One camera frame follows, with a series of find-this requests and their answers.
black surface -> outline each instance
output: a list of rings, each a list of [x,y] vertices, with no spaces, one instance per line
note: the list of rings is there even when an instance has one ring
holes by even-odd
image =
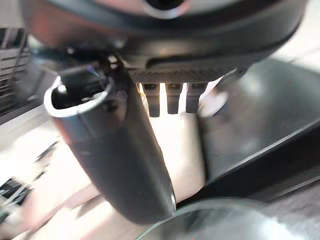
[[[268,59],[229,84],[220,84],[227,104],[200,121],[208,182],[186,203],[214,196],[275,201],[317,181],[320,74]]]

metal grate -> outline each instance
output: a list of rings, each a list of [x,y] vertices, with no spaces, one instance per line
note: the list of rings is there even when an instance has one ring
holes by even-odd
[[[0,116],[5,115],[25,103],[19,101],[15,92],[16,77],[24,73],[31,54],[25,47],[27,33],[21,36],[18,46],[10,42],[13,31],[8,28],[0,37]]]
[[[208,83],[233,69],[230,66],[174,71],[131,70],[129,73],[135,83]]]

silver trim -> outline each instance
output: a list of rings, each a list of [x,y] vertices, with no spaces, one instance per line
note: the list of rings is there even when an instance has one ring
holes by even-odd
[[[152,7],[146,0],[142,1],[144,11],[157,19],[174,19],[184,14],[190,8],[190,0],[185,0],[180,6],[170,10],[159,10]]]

black plastic housing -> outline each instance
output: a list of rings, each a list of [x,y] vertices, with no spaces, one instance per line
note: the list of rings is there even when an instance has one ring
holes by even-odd
[[[46,92],[44,105],[105,199],[136,224],[172,217],[173,187],[136,85],[122,78],[111,93],[71,104],[72,97],[58,92],[59,82]],[[117,97],[120,91],[127,99]]]

grill vent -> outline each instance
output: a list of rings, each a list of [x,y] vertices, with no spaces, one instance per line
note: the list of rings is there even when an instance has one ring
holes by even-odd
[[[208,83],[233,70],[234,67],[175,71],[130,70],[135,83]]]

